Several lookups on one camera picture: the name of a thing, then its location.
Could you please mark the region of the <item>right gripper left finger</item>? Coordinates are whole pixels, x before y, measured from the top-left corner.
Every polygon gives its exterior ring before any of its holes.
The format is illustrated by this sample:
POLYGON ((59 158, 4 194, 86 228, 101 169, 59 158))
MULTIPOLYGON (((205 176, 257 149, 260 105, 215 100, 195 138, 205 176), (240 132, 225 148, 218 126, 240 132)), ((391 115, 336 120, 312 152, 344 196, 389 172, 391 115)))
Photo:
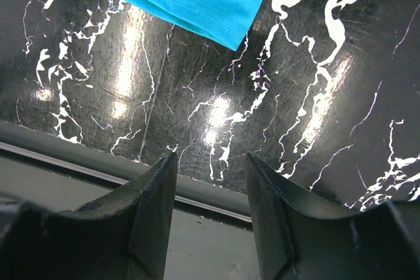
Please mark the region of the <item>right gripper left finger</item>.
POLYGON ((1 198, 2 279, 162 279, 177 184, 169 153, 73 211, 1 198))

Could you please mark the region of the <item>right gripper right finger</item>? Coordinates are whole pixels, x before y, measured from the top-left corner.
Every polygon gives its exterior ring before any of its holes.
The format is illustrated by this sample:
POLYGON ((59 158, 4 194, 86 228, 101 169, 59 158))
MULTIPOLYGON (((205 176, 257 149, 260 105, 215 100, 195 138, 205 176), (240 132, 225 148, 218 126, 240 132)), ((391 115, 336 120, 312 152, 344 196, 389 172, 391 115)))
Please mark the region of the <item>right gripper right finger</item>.
POLYGON ((262 279, 418 279, 419 202, 364 212, 324 199, 247 155, 262 279))

